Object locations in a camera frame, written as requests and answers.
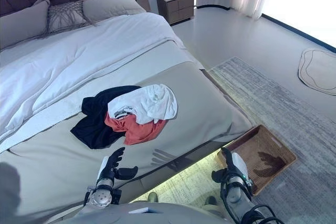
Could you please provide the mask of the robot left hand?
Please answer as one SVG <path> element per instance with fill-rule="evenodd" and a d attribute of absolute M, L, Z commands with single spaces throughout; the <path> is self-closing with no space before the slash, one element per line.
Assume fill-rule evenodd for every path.
<path fill-rule="evenodd" d="M 113 152 L 109 157 L 104 157 L 98 172 L 97 183 L 103 179 L 131 180 L 138 173 L 138 167 L 119 168 L 119 162 L 122 160 L 125 147 L 121 147 Z"/>

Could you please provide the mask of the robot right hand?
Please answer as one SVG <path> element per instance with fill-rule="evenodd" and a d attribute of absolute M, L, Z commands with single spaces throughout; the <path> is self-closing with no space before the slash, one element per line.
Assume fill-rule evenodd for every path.
<path fill-rule="evenodd" d="M 220 152 L 225 156 L 227 167 L 218 171 L 212 171 L 212 180 L 216 183 L 221 183 L 227 182 L 231 178 L 238 177 L 243 182 L 246 182 L 247 176 L 235 165 L 232 152 L 225 147 L 222 147 Z"/>

